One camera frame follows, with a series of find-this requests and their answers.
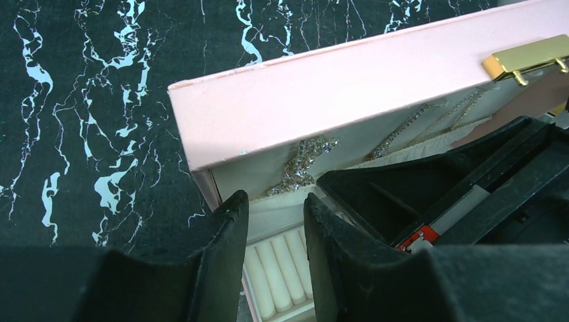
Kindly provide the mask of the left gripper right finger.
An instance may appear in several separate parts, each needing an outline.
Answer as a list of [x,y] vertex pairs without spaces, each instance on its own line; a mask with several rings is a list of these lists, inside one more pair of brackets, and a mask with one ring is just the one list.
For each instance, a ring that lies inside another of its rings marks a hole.
[[436,246],[405,254],[304,203],[318,321],[567,321],[568,247]]

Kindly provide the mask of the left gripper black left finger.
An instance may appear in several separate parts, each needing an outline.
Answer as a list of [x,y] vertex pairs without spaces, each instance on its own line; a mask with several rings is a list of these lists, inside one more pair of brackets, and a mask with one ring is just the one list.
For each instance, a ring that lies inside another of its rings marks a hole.
[[2,321],[234,321],[249,200],[135,258],[108,248],[1,247]]

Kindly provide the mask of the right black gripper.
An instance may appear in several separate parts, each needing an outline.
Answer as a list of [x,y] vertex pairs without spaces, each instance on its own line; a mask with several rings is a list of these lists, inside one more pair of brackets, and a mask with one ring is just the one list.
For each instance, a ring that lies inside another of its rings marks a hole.
[[317,186],[402,252],[420,242],[568,243],[568,131],[530,117],[442,154],[332,170]]

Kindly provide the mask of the pink jewelry box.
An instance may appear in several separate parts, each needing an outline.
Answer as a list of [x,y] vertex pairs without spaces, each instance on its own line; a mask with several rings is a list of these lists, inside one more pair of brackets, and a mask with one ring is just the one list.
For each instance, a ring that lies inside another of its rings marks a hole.
[[[442,154],[519,117],[568,131],[568,2],[499,1],[478,13],[181,81],[168,94],[208,205],[218,208],[239,190],[248,195],[242,283],[253,320],[318,321],[305,199],[316,195],[368,235],[318,179]],[[455,245],[568,247],[420,242],[410,252],[394,249],[416,254]]]

